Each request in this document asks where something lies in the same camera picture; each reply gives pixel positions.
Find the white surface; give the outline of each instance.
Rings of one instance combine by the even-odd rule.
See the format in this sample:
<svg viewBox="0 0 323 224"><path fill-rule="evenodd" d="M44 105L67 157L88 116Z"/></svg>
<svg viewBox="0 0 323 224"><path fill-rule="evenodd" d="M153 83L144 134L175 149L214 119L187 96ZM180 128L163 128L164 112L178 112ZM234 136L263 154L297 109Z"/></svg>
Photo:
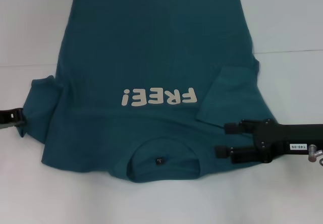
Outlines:
<svg viewBox="0 0 323 224"><path fill-rule="evenodd" d="M0 0L0 109L21 107L31 80L55 73L71 2ZM242 4L256 52L323 49L323 0ZM256 58L259 88L280 123L323 123L323 51ZM52 169L40 163L42 150L13 128L0 131L0 223L322 222L323 167L306 156L196 181L134 184Z"/></svg>

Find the t-shirt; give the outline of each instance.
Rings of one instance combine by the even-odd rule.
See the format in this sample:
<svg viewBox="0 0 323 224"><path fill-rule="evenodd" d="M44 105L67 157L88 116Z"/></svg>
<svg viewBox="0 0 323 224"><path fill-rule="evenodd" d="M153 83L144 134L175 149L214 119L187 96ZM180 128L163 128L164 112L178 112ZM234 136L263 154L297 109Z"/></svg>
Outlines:
<svg viewBox="0 0 323 224"><path fill-rule="evenodd" d="M223 125L272 118L240 0L73 0L56 76L33 80L19 128L42 162L133 182L196 179L252 163Z"/></svg>

